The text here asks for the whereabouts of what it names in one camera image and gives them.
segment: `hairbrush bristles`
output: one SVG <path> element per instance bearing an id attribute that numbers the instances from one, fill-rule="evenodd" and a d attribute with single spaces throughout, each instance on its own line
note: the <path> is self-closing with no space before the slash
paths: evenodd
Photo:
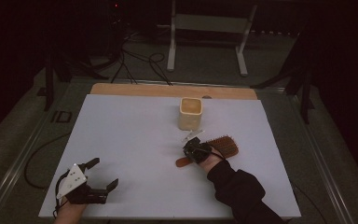
<path id="1" fill-rule="evenodd" d="M 206 143 L 218 150 L 226 159 L 237 155 L 239 152 L 237 144 L 227 135 L 206 141 Z M 192 163 L 192 161 L 188 157 L 183 157 L 177 160 L 175 164 L 177 167 L 183 167 L 190 163 Z"/>

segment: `dark background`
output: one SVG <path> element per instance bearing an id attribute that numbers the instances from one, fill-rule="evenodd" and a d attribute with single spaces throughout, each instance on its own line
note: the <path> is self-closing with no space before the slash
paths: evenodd
<path id="1" fill-rule="evenodd" d="M 237 16 L 235 1 L 177 1 L 186 13 Z M 119 3 L 119 8 L 112 5 Z M 170 23 L 170 1 L 0 1 L 0 122 L 44 67 L 48 40 L 78 57 L 103 54 L 122 18 L 145 35 Z M 259 1 L 253 30 L 296 36 L 284 69 L 306 63 L 358 163 L 358 1 Z"/>

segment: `white desk frame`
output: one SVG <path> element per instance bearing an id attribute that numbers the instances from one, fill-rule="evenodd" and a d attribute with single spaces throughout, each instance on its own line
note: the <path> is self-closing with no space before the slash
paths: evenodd
<path id="1" fill-rule="evenodd" d="M 246 40 L 251 31 L 252 21 L 255 16 L 255 11 L 257 9 L 256 5 L 252 7 L 251 13 L 247 19 L 176 14 L 175 5 L 176 0 L 172 0 L 171 44 L 170 52 L 168 55 L 168 71 L 173 71 L 175 67 L 175 31 L 176 29 L 187 29 L 242 34 L 242 41 L 235 48 L 235 51 L 237 54 L 238 66 L 240 68 L 241 76 L 248 76 L 248 70 L 246 69 L 245 60 L 243 58 L 243 49 L 245 48 Z"/>

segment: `person's right hand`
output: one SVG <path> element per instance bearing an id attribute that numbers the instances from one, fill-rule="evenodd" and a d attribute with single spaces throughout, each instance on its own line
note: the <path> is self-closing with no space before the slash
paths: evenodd
<path id="1" fill-rule="evenodd" d="M 218 154 L 218 155 L 222 155 L 218 150 L 212 148 L 212 152 Z M 209 171 L 211 171 L 211 169 L 221 161 L 222 159 L 218 158 L 217 156 L 215 156 L 214 154 L 210 154 L 209 157 L 203 161 L 199 163 L 199 166 L 208 174 Z"/>

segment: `hairbrush handle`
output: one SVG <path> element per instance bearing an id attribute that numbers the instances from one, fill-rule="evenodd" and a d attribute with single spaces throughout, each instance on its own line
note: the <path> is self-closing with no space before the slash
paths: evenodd
<path id="1" fill-rule="evenodd" d="M 192 163 L 193 161 L 189 160 L 188 157 L 183 157 L 175 162 L 177 167 L 184 167 Z"/>

